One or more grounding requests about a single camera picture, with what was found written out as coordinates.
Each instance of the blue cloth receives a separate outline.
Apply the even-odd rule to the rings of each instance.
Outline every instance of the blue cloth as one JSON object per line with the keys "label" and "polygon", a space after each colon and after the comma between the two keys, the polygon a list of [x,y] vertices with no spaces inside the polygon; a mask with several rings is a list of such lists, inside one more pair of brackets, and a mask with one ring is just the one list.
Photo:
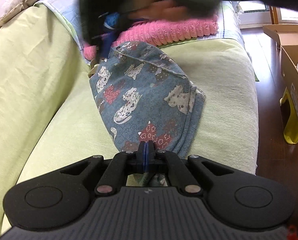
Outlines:
{"label": "blue cloth", "polygon": [[160,49],[138,41],[111,48],[90,86],[119,151],[153,140],[156,149],[187,155],[205,95]]}

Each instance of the dark brown floor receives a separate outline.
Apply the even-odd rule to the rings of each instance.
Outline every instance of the dark brown floor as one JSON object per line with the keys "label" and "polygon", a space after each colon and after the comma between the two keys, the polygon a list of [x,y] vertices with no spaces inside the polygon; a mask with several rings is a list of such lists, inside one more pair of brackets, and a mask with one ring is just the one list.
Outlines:
{"label": "dark brown floor", "polygon": [[289,104],[279,106],[285,86],[280,75],[279,49],[261,28],[242,30],[246,50],[253,59],[259,110],[259,147],[256,174],[289,187],[296,196],[291,223],[298,228],[298,144],[285,142],[283,129]]}

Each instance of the red object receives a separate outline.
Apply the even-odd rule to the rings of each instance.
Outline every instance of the red object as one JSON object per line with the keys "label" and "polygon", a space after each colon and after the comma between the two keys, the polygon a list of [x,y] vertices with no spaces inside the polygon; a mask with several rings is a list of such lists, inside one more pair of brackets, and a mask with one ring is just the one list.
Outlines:
{"label": "red object", "polygon": [[288,230],[287,240],[298,240],[297,228],[295,226],[290,226]]}

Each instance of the yellow stool leg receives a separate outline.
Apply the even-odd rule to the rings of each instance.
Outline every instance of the yellow stool leg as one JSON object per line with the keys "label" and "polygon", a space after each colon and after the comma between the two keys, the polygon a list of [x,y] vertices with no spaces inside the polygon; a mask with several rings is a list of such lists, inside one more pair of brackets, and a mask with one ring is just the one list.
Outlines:
{"label": "yellow stool leg", "polygon": [[284,137],[287,143],[296,144],[298,143],[298,117],[287,89],[285,90],[283,98],[280,100],[281,104],[284,103],[286,99],[288,99],[290,105],[290,117],[284,130]]}

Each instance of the screw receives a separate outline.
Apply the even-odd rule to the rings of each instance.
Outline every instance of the screw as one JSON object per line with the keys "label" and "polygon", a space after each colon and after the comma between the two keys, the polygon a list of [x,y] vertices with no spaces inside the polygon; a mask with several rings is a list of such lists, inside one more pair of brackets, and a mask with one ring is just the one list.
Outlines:
{"label": "screw", "polygon": [[106,193],[110,193],[112,192],[113,188],[109,185],[101,185],[99,187],[97,187],[97,191],[99,193],[103,193],[103,194],[106,194]]}
{"label": "screw", "polygon": [[201,187],[199,187],[198,185],[187,185],[185,186],[185,191],[188,193],[198,193],[199,191],[201,191]]}

